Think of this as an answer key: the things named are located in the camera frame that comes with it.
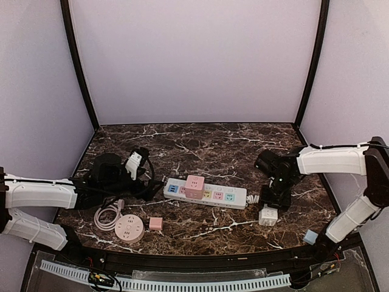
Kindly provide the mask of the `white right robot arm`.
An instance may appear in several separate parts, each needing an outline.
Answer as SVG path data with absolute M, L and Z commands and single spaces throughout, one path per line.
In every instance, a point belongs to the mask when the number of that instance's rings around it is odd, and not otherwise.
M 388 144 L 379 136 L 348 145 L 305 145 L 278 155 L 263 150 L 254 166 L 269 183 L 260 202 L 278 210 L 291 206 L 291 190 L 304 177 L 322 174 L 341 212 L 316 236 L 313 244 L 329 247 L 388 207 Z

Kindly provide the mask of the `white cube socket adapter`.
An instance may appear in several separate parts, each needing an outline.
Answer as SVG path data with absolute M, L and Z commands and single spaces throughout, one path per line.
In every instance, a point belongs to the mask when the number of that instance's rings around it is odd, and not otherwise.
M 258 223 L 261 226 L 275 226 L 278 221 L 278 210 L 268 205 L 264 205 L 259 211 Z

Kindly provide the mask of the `pink cube socket adapter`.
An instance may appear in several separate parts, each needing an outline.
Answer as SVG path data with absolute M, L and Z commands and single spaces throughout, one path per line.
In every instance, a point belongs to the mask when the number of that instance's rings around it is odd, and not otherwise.
M 194 200 L 201 200 L 204 194 L 203 176 L 188 175 L 185 182 L 185 197 Z

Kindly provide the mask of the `white multicolour power strip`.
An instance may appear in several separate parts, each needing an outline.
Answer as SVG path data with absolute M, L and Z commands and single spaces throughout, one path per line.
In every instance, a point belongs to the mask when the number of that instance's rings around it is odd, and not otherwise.
M 215 207 L 243 210 L 249 204 L 259 203 L 259 195 L 248 195 L 247 190 L 239 187 L 228 187 L 214 184 L 204 184 L 201 198 L 193 198 L 185 193 L 186 182 L 182 179 L 169 178 L 164 187 L 164 197 L 203 204 Z

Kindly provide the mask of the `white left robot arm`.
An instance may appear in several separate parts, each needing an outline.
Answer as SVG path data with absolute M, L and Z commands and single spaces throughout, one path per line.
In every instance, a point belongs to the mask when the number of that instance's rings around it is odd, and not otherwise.
M 21 210 L 22 207 L 57 207 L 88 210 L 111 207 L 134 197 L 153 199 L 163 186 L 149 159 L 148 150 L 135 149 L 126 160 L 113 153 L 94 159 L 92 168 L 80 178 L 32 179 L 1 172 L 1 233 L 61 251 L 81 243 L 66 225 L 48 223 Z

